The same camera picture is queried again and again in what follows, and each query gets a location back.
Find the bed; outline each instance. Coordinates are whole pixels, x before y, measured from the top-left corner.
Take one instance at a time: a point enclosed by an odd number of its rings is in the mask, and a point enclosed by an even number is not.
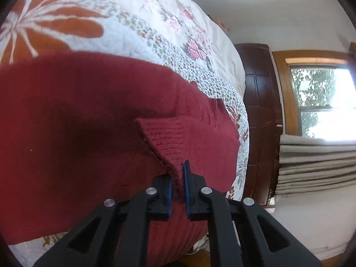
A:
[[[0,67],[57,51],[95,51],[165,65],[223,100],[240,135],[236,179],[227,197],[243,195],[249,125],[245,71],[235,47],[191,0],[18,0],[0,30]],[[64,233],[10,246],[24,266]]]

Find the wooden headboard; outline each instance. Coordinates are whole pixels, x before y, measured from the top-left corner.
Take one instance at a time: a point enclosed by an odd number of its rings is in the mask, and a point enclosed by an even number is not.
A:
[[[269,48],[235,44],[246,73],[243,101],[250,126],[250,155],[244,196],[266,205],[275,194],[279,169],[282,106]]]

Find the wooden window frame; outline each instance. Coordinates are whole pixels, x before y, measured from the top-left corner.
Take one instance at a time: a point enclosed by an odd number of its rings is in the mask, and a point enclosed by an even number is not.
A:
[[[299,136],[299,114],[293,89],[291,64],[304,65],[338,65],[347,68],[356,85],[356,60],[352,54],[318,51],[318,50],[289,50],[274,51],[273,57],[281,83],[282,99],[284,107],[285,133]]]

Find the red knit fabric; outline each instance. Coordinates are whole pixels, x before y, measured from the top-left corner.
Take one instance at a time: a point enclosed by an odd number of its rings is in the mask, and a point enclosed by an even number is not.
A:
[[[0,69],[0,232],[8,244],[70,229],[106,198],[130,199],[168,172],[169,222],[152,222],[147,266],[206,232],[186,219],[181,164],[226,192],[238,133],[221,100],[167,67],[77,52]]]

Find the green foliage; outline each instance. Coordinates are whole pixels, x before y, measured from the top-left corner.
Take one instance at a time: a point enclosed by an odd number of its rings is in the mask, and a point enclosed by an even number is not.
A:
[[[291,72],[299,107],[330,105],[332,97],[335,94],[334,69],[294,68]],[[299,89],[302,81],[309,81],[308,89]],[[314,134],[309,133],[309,129],[317,123],[317,112],[302,113],[302,135],[314,137]]]

